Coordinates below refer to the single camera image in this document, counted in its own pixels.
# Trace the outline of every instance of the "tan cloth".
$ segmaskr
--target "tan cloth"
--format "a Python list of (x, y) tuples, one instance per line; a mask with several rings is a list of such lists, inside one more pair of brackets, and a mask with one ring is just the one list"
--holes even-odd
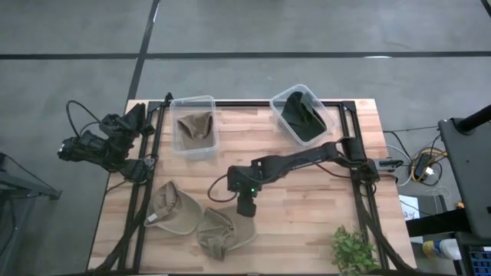
[(172, 181), (152, 195), (145, 226), (157, 226), (178, 235), (188, 235), (203, 217), (201, 205)]
[(177, 126), (185, 150), (202, 149), (215, 144), (211, 112), (195, 113), (179, 118)]
[(253, 219), (237, 214), (234, 205), (218, 210), (207, 208), (196, 235), (208, 256), (223, 261), (227, 251), (247, 244), (256, 233)]

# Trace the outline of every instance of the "black cloth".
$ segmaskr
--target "black cloth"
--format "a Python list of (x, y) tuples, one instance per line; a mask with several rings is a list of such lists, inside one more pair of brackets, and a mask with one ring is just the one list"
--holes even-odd
[(299, 91), (290, 94), (286, 100), (282, 117), (304, 142), (312, 140), (326, 130), (321, 116), (309, 103), (308, 95)]

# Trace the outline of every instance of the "yellow wire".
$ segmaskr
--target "yellow wire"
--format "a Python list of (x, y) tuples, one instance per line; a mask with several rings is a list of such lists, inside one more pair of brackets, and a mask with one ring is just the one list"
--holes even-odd
[[(438, 149), (433, 149), (433, 150), (431, 150), (431, 149), (425, 149), (425, 150), (422, 150), (420, 153), (418, 153), (418, 155), (416, 156), (415, 159), (417, 159), (417, 157), (419, 157), (423, 153), (438, 153), (437, 155), (431, 157), (431, 159), (430, 159), (430, 161), (428, 163), (433, 162), (438, 156), (442, 156), (442, 155), (443, 156), (447, 156), (447, 152), (446, 151), (441, 151), (441, 150), (438, 150)], [(421, 180), (423, 180), (424, 173), (418, 179), (416, 179), (414, 177), (414, 170), (415, 169), (416, 169), (416, 164), (413, 164), (411, 166), (411, 179), (413, 181), (415, 181), (415, 182), (421, 182)]]

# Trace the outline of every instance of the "clear plastic container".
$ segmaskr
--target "clear plastic container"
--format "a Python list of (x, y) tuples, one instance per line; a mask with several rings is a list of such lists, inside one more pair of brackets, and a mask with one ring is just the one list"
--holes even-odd
[[(184, 149), (180, 131), (178, 131), (177, 120), (193, 113), (210, 111), (213, 116), (213, 146), (202, 149)], [(172, 151), (175, 154), (187, 159), (205, 159), (215, 156), (219, 147), (219, 136), (215, 99), (213, 97), (198, 96), (172, 100), (170, 103), (170, 113), (173, 121)]]
[[(298, 137), (297, 133), (293, 131), (293, 129), (288, 125), (288, 123), (286, 122), (285, 119), (283, 119), (282, 116), (283, 109), (285, 108), (286, 105), (286, 100), (288, 99), (288, 97), (290, 97), (290, 95), (293, 92), (296, 91), (308, 95), (308, 102), (319, 113), (326, 126), (326, 130), (324, 132), (322, 132), (321, 134), (317, 135), (316, 137), (312, 138), (309, 141), (301, 140), (300, 137)], [(324, 104), (322, 104), (321, 101), (312, 93), (312, 91), (310, 91), (310, 89), (308, 89), (308, 87), (306, 87), (303, 84), (297, 84), (281, 92), (280, 94), (274, 96), (269, 101), (269, 106), (273, 111), (273, 118), (277, 120), (278, 124), (282, 127), (282, 129), (286, 130), (288, 135), (292, 136), (293, 139), (296, 141), (296, 143), (304, 147), (308, 147), (317, 143), (322, 138), (322, 136), (326, 134), (331, 134), (332, 133), (331, 130), (336, 127), (336, 122), (334, 121), (332, 115), (328, 112), (328, 109), (325, 108)]]

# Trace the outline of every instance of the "potted plant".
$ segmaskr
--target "potted plant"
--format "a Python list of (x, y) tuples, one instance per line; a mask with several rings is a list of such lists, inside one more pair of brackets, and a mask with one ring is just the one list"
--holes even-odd
[(333, 265), (337, 265), (340, 275), (355, 276), (379, 268), (372, 252), (374, 246), (365, 244), (360, 232), (346, 231), (342, 225), (334, 234)]

